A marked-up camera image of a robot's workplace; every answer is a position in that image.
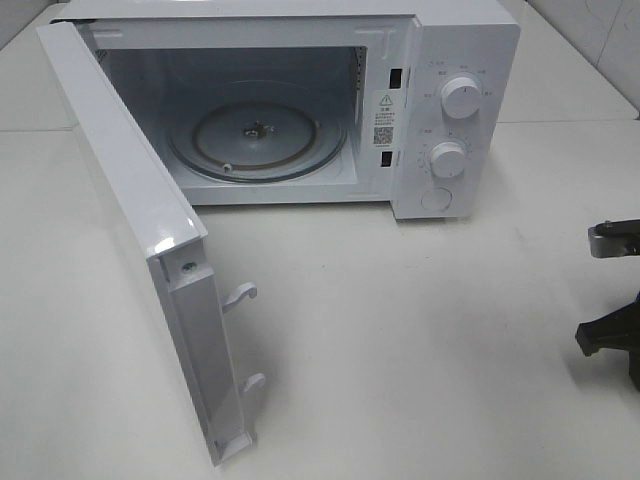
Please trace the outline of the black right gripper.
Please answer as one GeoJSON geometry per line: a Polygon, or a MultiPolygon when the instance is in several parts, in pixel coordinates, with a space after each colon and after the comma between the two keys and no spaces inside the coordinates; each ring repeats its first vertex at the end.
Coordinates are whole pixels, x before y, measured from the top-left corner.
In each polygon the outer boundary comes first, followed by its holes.
{"type": "MultiPolygon", "coordinates": [[[[605,221],[588,229],[591,256],[616,258],[639,255],[640,220],[605,221]]],[[[627,351],[629,377],[639,390],[639,296],[601,318],[580,323],[575,338],[585,356],[600,349],[627,351]]]]}

